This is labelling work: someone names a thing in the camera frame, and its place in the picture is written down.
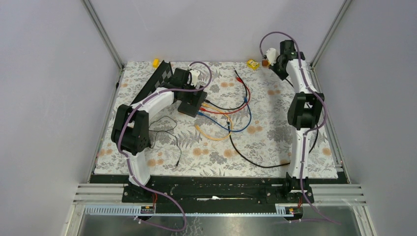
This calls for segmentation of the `black network switch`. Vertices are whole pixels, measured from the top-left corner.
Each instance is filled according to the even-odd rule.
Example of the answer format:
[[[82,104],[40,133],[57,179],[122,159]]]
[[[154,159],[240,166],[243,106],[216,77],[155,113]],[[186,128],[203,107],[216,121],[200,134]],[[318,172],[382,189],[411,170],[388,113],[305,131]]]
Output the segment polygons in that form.
[[[205,91],[187,92],[181,99],[177,111],[195,118],[207,94]]]

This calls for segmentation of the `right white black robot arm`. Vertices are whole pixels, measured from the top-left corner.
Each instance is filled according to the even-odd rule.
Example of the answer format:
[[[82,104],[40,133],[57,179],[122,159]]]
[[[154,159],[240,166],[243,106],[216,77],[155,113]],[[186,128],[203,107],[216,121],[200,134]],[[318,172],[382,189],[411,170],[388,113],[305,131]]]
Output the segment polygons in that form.
[[[294,41],[280,42],[280,53],[270,68],[281,80],[290,79],[295,93],[287,113],[292,127],[292,156],[282,189],[284,200],[293,203],[308,192],[308,146],[312,131],[319,127],[325,97],[314,88],[305,57]]]

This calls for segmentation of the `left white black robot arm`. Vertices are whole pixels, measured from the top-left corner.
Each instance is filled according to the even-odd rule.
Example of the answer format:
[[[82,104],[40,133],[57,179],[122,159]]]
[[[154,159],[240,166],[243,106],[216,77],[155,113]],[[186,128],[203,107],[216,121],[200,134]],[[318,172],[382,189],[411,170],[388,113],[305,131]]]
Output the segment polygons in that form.
[[[201,73],[197,69],[173,70],[170,64],[156,69],[131,105],[118,107],[111,140],[126,154],[129,181],[136,185],[134,196],[140,202],[152,197],[147,185],[150,171],[146,167],[144,150],[151,146],[150,120],[163,109],[179,101],[178,112],[196,117],[207,93],[198,86]]]

